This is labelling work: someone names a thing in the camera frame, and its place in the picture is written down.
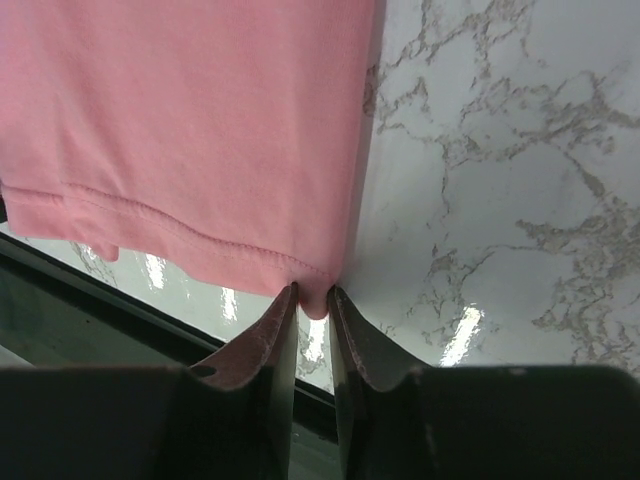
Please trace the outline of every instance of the pink fabric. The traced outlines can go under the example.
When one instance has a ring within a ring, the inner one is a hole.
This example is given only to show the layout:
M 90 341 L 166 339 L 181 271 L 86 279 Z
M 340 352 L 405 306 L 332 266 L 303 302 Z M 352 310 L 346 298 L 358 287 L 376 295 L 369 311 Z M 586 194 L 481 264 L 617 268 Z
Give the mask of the pink fabric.
M 11 229 L 307 313 L 345 252 L 373 0 L 1 0 Z

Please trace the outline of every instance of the glossy surface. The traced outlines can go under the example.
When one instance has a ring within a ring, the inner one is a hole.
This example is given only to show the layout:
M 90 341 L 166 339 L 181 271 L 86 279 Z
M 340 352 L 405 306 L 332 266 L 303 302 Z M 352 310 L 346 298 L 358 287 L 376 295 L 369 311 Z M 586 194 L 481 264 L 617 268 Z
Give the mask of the glossy surface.
M 431 364 L 640 377 L 638 18 L 634 0 L 388 0 L 343 281 L 374 325 Z M 269 304 L 149 255 L 29 241 L 224 340 Z M 326 322 L 300 323 L 297 374 L 331 390 Z

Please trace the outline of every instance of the gray marble veining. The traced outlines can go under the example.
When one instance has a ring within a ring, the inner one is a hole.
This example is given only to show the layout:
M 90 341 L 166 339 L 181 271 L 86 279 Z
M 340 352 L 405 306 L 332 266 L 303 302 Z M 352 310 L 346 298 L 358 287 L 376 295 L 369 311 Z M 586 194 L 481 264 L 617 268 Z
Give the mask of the gray marble veining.
M 623 0 L 388 2 L 345 282 L 383 331 L 442 365 L 640 375 L 637 18 Z

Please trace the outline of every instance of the seam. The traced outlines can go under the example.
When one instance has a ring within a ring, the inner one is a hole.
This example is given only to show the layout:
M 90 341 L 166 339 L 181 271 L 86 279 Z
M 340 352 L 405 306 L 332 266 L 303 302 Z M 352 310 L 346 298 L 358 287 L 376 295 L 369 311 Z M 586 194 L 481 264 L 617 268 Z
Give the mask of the seam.
M 314 273 L 322 275 L 323 277 L 331 278 L 331 275 L 329 275 L 327 272 L 324 272 L 324 271 L 322 271 L 322 270 L 320 270 L 320 269 L 318 269 L 318 268 L 316 268 L 316 267 L 314 267 L 312 265 L 309 265 L 309 264 L 307 264 L 305 262 L 302 262 L 301 260 L 298 260 L 297 258 L 292 257 L 290 255 L 285 255 L 285 254 L 280 253 L 280 252 L 275 252 L 273 250 L 268 250 L 268 249 L 256 247 L 256 246 L 253 246 L 253 245 L 230 242 L 230 241 L 227 241 L 227 240 L 220 240 L 218 238 L 210 237 L 208 235 L 200 233 L 197 230 L 195 230 L 195 229 L 189 227 L 188 225 L 180 222 L 179 220 L 175 219 L 171 215 L 168 215 L 168 214 L 166 214 L 164 212 L 161 212 L 160 210 L 157 210 L 157 209 L 152 208 L 152 207 L 150 207 L 148 205 L 145 205 L 144 203 L 136 202 L 136 201 L 129 200 L 129 199 L 126 199 L 126 198 L 118 197 L 116 195 L 111 195 L 111 194 L 108 194 L 108 193 L 100 192 L 98 190 L 94 190 L 92 188 L 85 187 L 84 185 L 78 185 L 78 184 L 73 184 L 73 183 L 65 183 L 64 185 L 68 185 L 68 186 L 74 187 L 74 188 L 79 188 L 79 189 L 85 190 L 85 191 L 93 193 L 93 194 L 102 195 L 102 196 L 107 197 L 107 198 L 119 200 L 119 201 L 124 202 L 125 204 L 135 205 L 135 206 L 137 206 L 139 208 L 142 208 L 143 210 L 149 210 L 149 211 L 157 214 L 160 218 L 164 218 L 164 219 L 168 220 L 171 223 L 175 223 L 176 225 L 178 225 L 181 228 L 185 229 L 189 233 L 191 233 L 191 234 L 193 234 L 193 235 L 195 235 L 195 236 L 197 236 L 199 238 L 202 238 L 204 240 L 207 240 L 207 241 L 209 241 L 211 243 L 217 243 L 217 244 L 226 245 L 226 246 L 230 246 L 230 247 L 234 247 L 234 248 L 253 250 L 253 251 L 257 251 L 257 252 L 263 253 L 263 254 L 267 254 L 267 255 L 274 256 L 274 257 L 282 258 L 282 259 L 288 260 L 288 261 L 290 261 L 290 262 L 292 262 L 292 263 L 294 263 L 296 265 L 299 265 L 299 266 L 301 266 L 303 268 L 306 268 L 307 270 L 310 270 L 310 271 L 312 271 Z M 28 190 L 28 189 L 23 189 L 23 188 L 14 188 L 14 187 L 10 187 L 10 186 L 4 185 L 4 184 L 2 186 L 4 188 L 7 188 L 9 191 L 14 190 L 14 191 L 17 191 L 17 192 L 35 194 L 35 195 L 42 196 L 42 197 L 45 197 L 45 198 L 50 198 L 51 200 L 54 201 L 54 203 L 57 200 L 64 200 L 65 197 L 69 198 L 71 200 L 77 200 L 77 201 L 81 201 L 81 202 L 86 202 L 86 203 L 88 203 L 90 205 L 93 205 L 95 207 L 101 208 L 101 209 L 109 211 L 109 212 L 117 213 L 117 214 L 120 214 L 120 215 L 126 215 L 126 216 L 128 216 L 130 218 L 139 218 L 141 220 L 149 222 L 149 223 L 151 223 L 151 224 L 153 224 L 153 225 L 155 225 L 157 227 L 160 227 L 163 230 L 171 233 L 176 238 L 182 240 L 183 242 L 186 242 L 188 245 L 190 245 L 190 246 L 192 246 L 194 248 L 197 248 L 198 250 L 206 251 L 208 253 L 213 253 L 214 255 L 219 256 L 219 257 L 235 258 L 235 259 L 242 260 L 242 261 L 249 261 L 250 263 L 262 264 L 261 262 L 254 262 L 254 261 L 250 261 L 250 260 L 247 260 L 247 259 L 234 257 L 232 255 L 224 255 L 224 254 L 221 254 L 221 253 L 218 253 L 218 252 L 210 252 L 209 250 L 206 250 L 203 247 L 201 247 L 199 245 L 196 245 L 196 244 L 192 243 L 191 241 L 187 240 L 186 238 L 182 237 L 178 232 L 174 231 L 171 228 L 168 228 L 167 226 L 163 225 L 162 223 L 158 223 L 158 222 L 156 222 L 156 221 L 154 221 L 152 219 L 149 219 L 149 218 L 146 218 L 146 217 L 143 217 L 143 216 L 140 216 L 140 215 L 135 215 L 133 213 L 123 212 L 121 210 L 108 208 L 108 207 L 105 207 L 103 205 L 99 205 L 99 204 L 97 204 L 95 202 L 91 202 L 89 200 L 86 200 L 84 198 L 71 197 L 71 196 L 68 196 L 68 195 L 62 196 L 62 195 L 38 192 L 38 191 L 35 191 L 35 190 Z M 31 205 L 29 202 L 20 202 L 20 201 L 15 201 L 13 199 L 7 199 L 7 200 L 10 201 L 10 202 L 13 202 L 13 203 L 21 203 L 23 205 Z M 268 266 L 272 267 L 272 268 L 277 268 L 279 270 L 284 270 L 284 271 L 288 271 L 288 272 L 293 273 L 291 271 L 291 269 L 287 269 L 287 268 L 284 268 L 284 267 L 280 267 L 280 266 L 276 266 L 276 265 L 268 265 Z

